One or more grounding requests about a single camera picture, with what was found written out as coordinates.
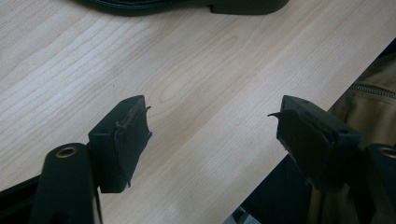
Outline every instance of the beige jacket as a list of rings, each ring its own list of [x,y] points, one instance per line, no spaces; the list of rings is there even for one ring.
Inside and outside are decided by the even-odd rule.
[[[396,53],[375,60],[329,111],[363,133],[360,147],[396,144]],[[307,223],[354,223],[347,187],[337,195],[313,190]]]

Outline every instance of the black plastic mount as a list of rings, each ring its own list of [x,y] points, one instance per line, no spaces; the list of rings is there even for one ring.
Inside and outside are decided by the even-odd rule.
[[[285,95],[276,137],[316,189],[339,191],[348,161],[360,152],[361,134],[309,101]]]
[[[90,143],[53,149],[40,176],[0,192],[0,223],[102,223],[97,188],[130,184],[151,132],[144,96],[121,101],[89,133]]]

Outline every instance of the wood grain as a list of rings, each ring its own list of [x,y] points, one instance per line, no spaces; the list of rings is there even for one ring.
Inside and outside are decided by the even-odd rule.
[[[396,36],[393,0],[295,0],[267,16],[118,17],[67,0],[0,3],[0,189],[144,94],[154,132],[105,223],[221,223],[285,151],[285,94],[329,108]]]

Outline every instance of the shoe sole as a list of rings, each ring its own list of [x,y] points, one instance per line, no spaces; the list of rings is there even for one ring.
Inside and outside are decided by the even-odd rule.
[[[89,0],[104,10],[125,16],[144,16],[178,7],[210,7],[212,13],[232,15],[264,15],[280,10],[289,0],[148,0],[113,2]]]

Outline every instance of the black rubber part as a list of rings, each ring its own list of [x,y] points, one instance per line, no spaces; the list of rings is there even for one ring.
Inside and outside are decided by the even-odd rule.
[[[211,12],[217,14],[264,15],[280,10],[288,2],[289,0],[85,0],[91,7],[123,16],[144,16],[179,7],[211,7]]]

